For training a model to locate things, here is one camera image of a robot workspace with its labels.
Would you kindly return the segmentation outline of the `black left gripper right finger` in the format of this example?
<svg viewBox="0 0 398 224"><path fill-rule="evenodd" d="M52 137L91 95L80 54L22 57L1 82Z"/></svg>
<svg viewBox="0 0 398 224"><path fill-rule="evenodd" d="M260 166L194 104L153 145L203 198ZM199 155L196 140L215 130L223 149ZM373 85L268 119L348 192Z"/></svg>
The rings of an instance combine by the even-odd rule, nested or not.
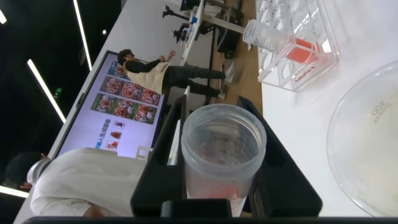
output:
<svg viewBox="0 0 398 224"><path fill-rule="evenodd" d="M254 217L317 217L322 200L254 104L240 96L238 106L259 119L266 130L264 160L249 190Z"/></svg>

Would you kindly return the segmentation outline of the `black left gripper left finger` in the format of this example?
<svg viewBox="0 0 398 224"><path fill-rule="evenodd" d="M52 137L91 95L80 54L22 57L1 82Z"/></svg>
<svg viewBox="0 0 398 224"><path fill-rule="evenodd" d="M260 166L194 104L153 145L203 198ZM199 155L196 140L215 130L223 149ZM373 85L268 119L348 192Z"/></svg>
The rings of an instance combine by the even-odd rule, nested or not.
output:
<svg viewBox="0 0 398 224"><path fill-rule="evenodd" d="M177 144L177 163L167 164L174 136L182 136L182 126L187 118L187 96L178 98L171 106L154 145L152 155L130 199L136 217L158 217L164 202L187 197L185 163L181 144Z"/></svg>

